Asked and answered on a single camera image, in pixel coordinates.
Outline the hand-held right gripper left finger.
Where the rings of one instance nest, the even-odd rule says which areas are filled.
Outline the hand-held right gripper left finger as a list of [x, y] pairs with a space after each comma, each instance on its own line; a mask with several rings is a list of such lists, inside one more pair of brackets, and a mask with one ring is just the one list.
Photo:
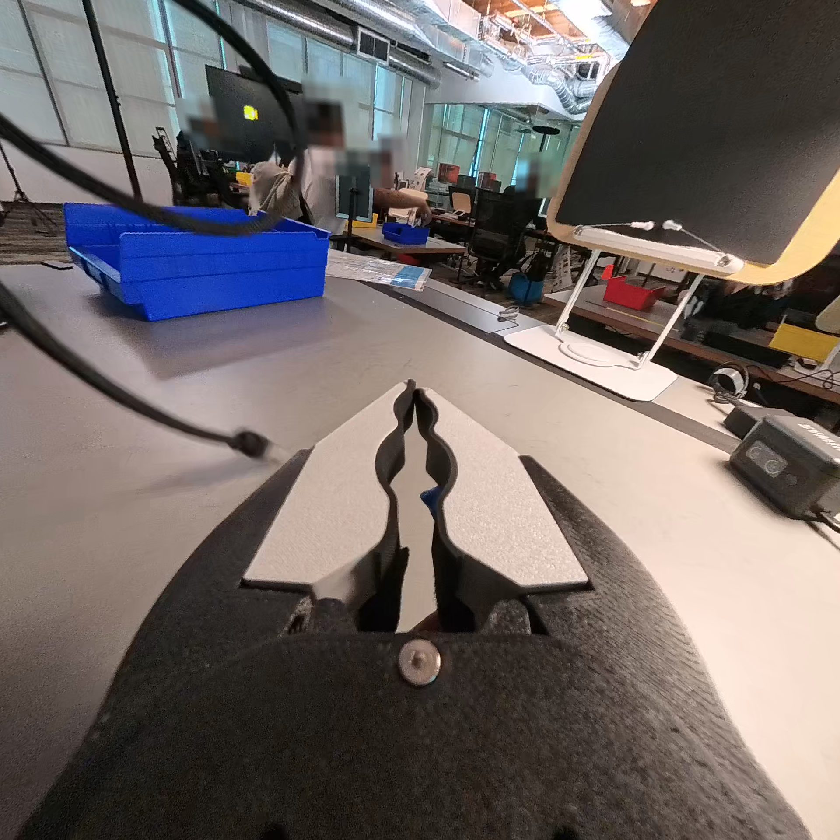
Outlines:
[[377, 593], [399, 548], [392, 483], [405, 465], [415, 389], [397, 383], [312, 447], [244, 585], [342, 603]]

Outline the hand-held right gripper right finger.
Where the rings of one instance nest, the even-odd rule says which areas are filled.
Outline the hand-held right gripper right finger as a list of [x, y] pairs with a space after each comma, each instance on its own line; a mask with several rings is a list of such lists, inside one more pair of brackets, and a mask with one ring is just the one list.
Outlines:
[[520, 454], [453, 403], [417, 389], [434, 481], [437, 614], [488, 617], [499, 602], [577, 592], [590, 580]]

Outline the blue plastic bin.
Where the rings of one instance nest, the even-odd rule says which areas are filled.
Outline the blue plastic bin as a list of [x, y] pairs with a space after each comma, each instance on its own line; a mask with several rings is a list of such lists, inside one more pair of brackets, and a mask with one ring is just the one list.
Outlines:
[[64, 203], [62, 211], [74, 263], [147, 322], [324, 291], [331, 233], [300, 221], [229, 238], [179, 231], [108, 204]]

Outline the printed paper sheet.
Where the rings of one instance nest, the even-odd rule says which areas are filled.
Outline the printed paper sheet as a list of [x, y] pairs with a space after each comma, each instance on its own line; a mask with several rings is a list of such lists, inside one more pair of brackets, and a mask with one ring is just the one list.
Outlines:
[[399, 262], [328, 251], [327, 275], [346, 280], [388, 286], [410, 291], [423, 291], [431, 278], [431, 269]]

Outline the red plastic bin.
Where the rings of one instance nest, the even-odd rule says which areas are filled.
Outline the red plastic bin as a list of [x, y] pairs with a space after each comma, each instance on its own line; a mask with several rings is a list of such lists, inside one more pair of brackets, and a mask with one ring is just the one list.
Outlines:
[[667, 286], [646, 287], [631, 282], [626, 276], [615, 276], [605, 284], [603, 302], [636, 312], [647, 312], [661, 301]]

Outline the grey black round device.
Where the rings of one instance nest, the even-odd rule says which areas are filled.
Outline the grey black round device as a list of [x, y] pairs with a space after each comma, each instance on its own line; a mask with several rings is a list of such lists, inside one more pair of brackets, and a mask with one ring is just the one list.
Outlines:
[[751, 385], [747, 369], [740, 364], [724, 364], [710, 373], [707, 386], [710, 399], [716, 404], [738, 405], [749, 393]]

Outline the black power adapter brick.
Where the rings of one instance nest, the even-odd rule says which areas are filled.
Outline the black power adapter brick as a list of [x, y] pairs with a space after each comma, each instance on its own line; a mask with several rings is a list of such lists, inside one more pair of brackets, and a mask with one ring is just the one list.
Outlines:
[[743, 440], [762, 421], [771, 417], [798, 418], [797, 415], [787, 412], [784, 409], [736, 402], [731, 405], [731, 410], [723, 417], [722, 425], [735, 438]]

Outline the wooden workbench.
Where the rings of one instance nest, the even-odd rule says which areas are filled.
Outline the wooden workbench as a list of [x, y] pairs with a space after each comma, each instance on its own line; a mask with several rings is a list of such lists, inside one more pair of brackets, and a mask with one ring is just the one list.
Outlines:
[[[604, 295], [604, 287], [585, 288], [572, 307], [572, 319], [595, 322], [649, 344], [659, 336], [676, 308], [669, 302], [657, 301], [650, 310], [637, 311], [606, 302]], [[726, 328], [720, 332], [704, 320], [685, 324], [679, 317], [663, 347], [708, 362], [735, 361], [763, 381], [839, 404], [837, 360], [826, 371], [809, 369], [801, 364], [801, 357], [771, 348], [770, 341], [770, 333], [763, 330]]]

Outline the wooden office table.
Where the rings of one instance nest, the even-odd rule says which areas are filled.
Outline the wooden office table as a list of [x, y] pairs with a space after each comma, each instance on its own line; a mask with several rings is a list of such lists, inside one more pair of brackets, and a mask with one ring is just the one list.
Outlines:
[[370, 251], [374, 256], [385, 260], [399, 262], [409, 259], [410, 264], [415, 262], [423, 266], [467, 254], [467, 247], [434, 237], [428, 238], [422, 244], [396, 243], [383, 235], [382, 226], [353, 227], [350, 243], [365, 253]]

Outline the black mesh office chair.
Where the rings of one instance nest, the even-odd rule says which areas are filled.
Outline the black mesh office chair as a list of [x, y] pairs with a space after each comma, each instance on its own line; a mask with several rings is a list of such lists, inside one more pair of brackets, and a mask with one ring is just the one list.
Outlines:
[[479, 191], [466, 255], [475, 261], [471, 281], [483, 291], [499, 291], [501, 279], [526, 258], [526, 231], [539, 216], [542, 198], [532, 192]]

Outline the grey screen on tripod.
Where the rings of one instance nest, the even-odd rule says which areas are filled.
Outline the grey screen on tripod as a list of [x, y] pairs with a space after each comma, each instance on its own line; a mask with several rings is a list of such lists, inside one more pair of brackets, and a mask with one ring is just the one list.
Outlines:
[[373, 222], [374, 189], [371, 170], [364, 166], [349, 174], [335, 176], [335, 215], [353, 225]]

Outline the beige hanging jacket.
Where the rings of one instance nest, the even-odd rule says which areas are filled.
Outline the beige hanging jacket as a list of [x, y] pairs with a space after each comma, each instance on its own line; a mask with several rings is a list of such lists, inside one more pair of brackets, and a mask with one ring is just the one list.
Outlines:
[[254, 164], [248, 188], [248, 215], [264, 213], [302, 221], [305, 208], [290, 169], [275, 161]]

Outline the large black monitor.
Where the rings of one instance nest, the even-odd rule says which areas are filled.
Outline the large black monitor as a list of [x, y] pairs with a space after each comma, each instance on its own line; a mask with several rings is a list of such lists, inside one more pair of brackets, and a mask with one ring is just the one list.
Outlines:
[[255, 78], [205, 65], [206, 89], [217, 128], [212, 149], [227, 161], [254, 165], [297, 151], [287, 115], [267, 85]]

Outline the black disc floor stand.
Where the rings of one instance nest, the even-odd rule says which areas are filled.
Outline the black disc floor stand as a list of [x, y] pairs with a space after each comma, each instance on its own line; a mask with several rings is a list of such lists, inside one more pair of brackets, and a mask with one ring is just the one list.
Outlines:
[[130, 141], [125, 129], [123, 117], [121, 113], [121, 106], [119, 96], [114, 87], [111, 68], [107, 56], [107, 52], [102, 40], [102, 33], [99, 27], [98, 19], [92, 1], [81, 1], [81, 6], [87, 27], [91, 38], [92, 47], [97, 58], [98, 67], [101, 74], [102, 83], [108, 97], [108, 103], [112, 115], [114, 129], [118, 136], [119, 148], [122, 153], [123, 162], [126, 172], [129, 177], [131, 192], [135, 200], [143, 201], [143, 194], [140, 185], [140, 179], [135, 168], [133, 155], [130, 148]]

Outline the silver ventilation duct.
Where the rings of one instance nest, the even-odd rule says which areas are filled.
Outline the silver ventilation duct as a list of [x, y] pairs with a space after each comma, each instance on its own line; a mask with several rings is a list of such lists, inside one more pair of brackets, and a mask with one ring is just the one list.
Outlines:
[[237, 1], [237, 5], [345, 53], [372, 59], [432, 90], [440, 86], [440, 70], [430, 59], [434, 47], [407, 17], [382, 3]]

